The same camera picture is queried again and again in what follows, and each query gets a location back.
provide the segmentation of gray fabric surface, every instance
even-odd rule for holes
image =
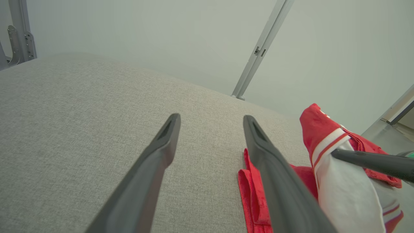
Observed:
[[[309,165],[298,119],[97,56],[35,59],[0,72],[0,232],[83,232],[176,112],[152,232],[246,232],[245,114],[289,162]]]

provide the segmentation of red and white garment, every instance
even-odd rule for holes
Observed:
[[[304,110],[300,121],[319,205],[338,232],[385,232],[383,208],[364,169],[330,154],[337,148],[353,150],[351,137],[316,104]],[[384,205],[394,212],[395,203]]]

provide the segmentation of perforated metal bracket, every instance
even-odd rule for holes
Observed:
[[[26,39],[26,49],[29,61],[37,58],[33,34],[31,32],[24,32],[24,38]]]
[[[19,41],[19,34],[16,28],[10,25],[7,28],[7,32],[9,34],[10,44],[12,46],[12,52],[13,52],[12,60],[9,62],[9,67],[10,67],[10,66],[14,66],[14,65],[24,62],[24,60],[23,60],[22,46],[20,45],[20,41]]]

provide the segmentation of red stripe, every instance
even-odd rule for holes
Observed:
[[[318,162],[319,162],[319,160],[320,160],[320,158],[322,157],[322,155],[323,155],[323,153],[325,153],[329,148],[331,148],[335,143],[337,143],[339,140],[341,140],[341,139],[343,139],[344,137],[346,137],[347,136],[347,134],[346,133],[344,133],[344,134],[342,134],[341,136],[339,136],[337,139],[335,139],[333,142],[331,142],[327,147],[325,147],[325,149],[323,149],[320,153],[319,153],[319,155],[318,155],[318,158],[316,159],[316,161],[315,161],[315,164],[313,165],[313,167],[316,167],[316,165],[318,164]]]
[[[400,204],[398,204],[398,206],[396,206],[396,207],[394,207],[393,209],[391,209],[391,210],[389,210],[389,211],[387,211],[387,212],[385,212],[385,213],[383,213],[383,216],[384,215],[387,215],[387,214],[389,214],[389,213],[391,213],[391,212],[394,212],[396,209],[398,209],[400,207]]]

